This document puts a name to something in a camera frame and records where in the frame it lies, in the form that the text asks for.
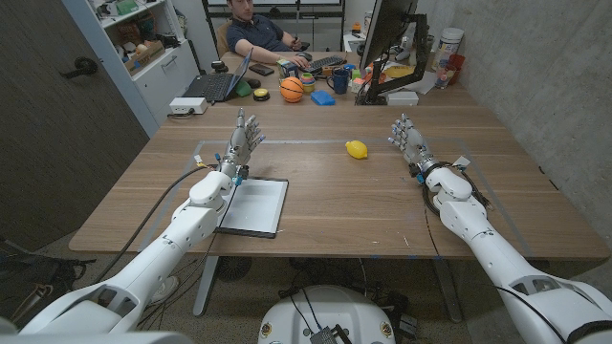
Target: shelf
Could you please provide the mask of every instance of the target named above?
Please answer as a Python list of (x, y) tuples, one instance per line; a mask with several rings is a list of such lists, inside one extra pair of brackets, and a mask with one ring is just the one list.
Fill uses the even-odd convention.
[(165, 0), (157, 0), (154, 3), (147, 3), (147, 4), (145, 4), (143, 1), (144, 0), (136, 0), (135, 1), (136, 5), (138, 5), (138, 9), (137, 10), (135, 10), (135, 11), (133, 11), (131, 13), (125, 14), (125, 15), (106, 17), (106, 18), (100, 20), (100, 22), (99, 22), (100, 25), (104, 29), (110, 28), (113, 25), (119, 24), (120, 22), (125, 21), (125, 20), (133, 17), (136, 14), (142, 13), (144, 11), (149, 11), (152, 8), (154, 8), (154, 7), (156, 7), (156, 6), (160, 5), (160, 4), (163, 4), (165, 2)]
[(172, 54), (172, 52), (174, 52), (175, 49), (179, 49), (179, 48), (168, 48), (165, 50), (164, 54), (161, 55), (160, 57), (156, 58), (155, 61), (151, 62), (150, 64), (146, 65), (144, 68), (142, 68), (141, 71), (139, 71), (138, 73), (132, 75), (132, 81), (136, 81), (138, 80), (138, 78), (141, 75), (144, 75), (146, 72), (150, 71), (151, 68), (155, 67), (158, 63), (160, 63), (166, 56), (169, 56), (170, 54)]

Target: desk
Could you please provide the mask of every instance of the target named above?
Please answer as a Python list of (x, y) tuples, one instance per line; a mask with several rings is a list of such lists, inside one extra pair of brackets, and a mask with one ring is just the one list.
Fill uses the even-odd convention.
[[(315, 53), (314, 58), (324, 55)], [(229, 54), (224, 60), (235, 69), (241, 58)], [(350, 54), (348, 60), (355, 63), (357, 57)], [(402, 154), (386, 141), (402, 112), (427, 137), (439, 160), (463, 155), (472, 161), (468, 173), (492, 200), (492, 224), (525, 257), (596, 261), (609, 255), (599, 235), (494, 114), (478, 106), (460, 84), (420, 95), (415, 107), (353, 106), (353, 94), (334, 95), (337, 105), (318, 107), (307, 97), (298, 104), (282, 100), (278, 71), (267, 77), (248, 71), (247, 76), (260, 78), (272, 98), (238, 98), (210, 106), (202, 116), (167, 120), (70, 248), (119, 251), (165, 188), (195, 166), (194, 154), (211, 162), (214, 153), (224, 152), (238, 106), (244, 106), (247, 116), (257, 115), (267, 137), (251, 156), (251, 175), (286, 178), (289, 188), (275, 239), (221, 234), (212, 255), (472, 257), (468, 246), (426, 210)], [(317, 82), (318, 88), (327, 88), (323, 85)], [(351, 158), (344, 147), (347, 140), (365, 142), (368, 158)], [(185, 179), (168, 195), (130, 251), (164, 230), (172, 211), (205, 173)], [(192, 252), (204, 252), (208, 244), (206, 240)]]

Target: gray wall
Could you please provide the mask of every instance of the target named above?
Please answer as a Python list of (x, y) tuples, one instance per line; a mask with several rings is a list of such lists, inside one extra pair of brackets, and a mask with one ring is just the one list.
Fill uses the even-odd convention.
[[(612, 2), (423, 0), (420, 9), (432, 34), (466, 31), (460, 82), (612, 247)], [(609, 261), (567, 274), (612, 298)], [(470, 327), (474, 343), (491, 340), (492, 317), (509, 321), (499, 309), (480, 315), (482, 326)]]

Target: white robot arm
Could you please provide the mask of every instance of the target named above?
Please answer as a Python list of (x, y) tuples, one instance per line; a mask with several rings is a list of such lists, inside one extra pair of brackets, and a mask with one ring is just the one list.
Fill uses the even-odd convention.
[(217, 170), (193, 185), (189, 198), (174, 211), (162, 235), (117, 275), (55, 300), (20, 335), (93, 335), (134, 330), (153, 293), (183, 255), (217, 227), (217, 218), (227, 206), (221, 196), (240, 183), (240, 167), (265, 138), (257, 137), (258, 123), (254, 120), (255, 116), (251, 116), (245, 121), (244, 110), (240, 109), (236, 129)]
[(487, 220), (470, 183), (433, 157), (410, 119), (402, 115), (391, 128), (389, 141), (404, 152), (413, 177), (437, 193), (442, 223), (470, 246), (527, 343), (612, 342), (612, 302), (605, 295), (533, 268)]

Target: basketball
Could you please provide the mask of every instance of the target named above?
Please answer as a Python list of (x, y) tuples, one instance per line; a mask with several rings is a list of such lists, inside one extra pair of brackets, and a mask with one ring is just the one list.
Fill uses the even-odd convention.
[(280, 83), (280, 94), (289, 102), (299, 102), (303, 93), (304, 85), (297, 77), (287, 77)]

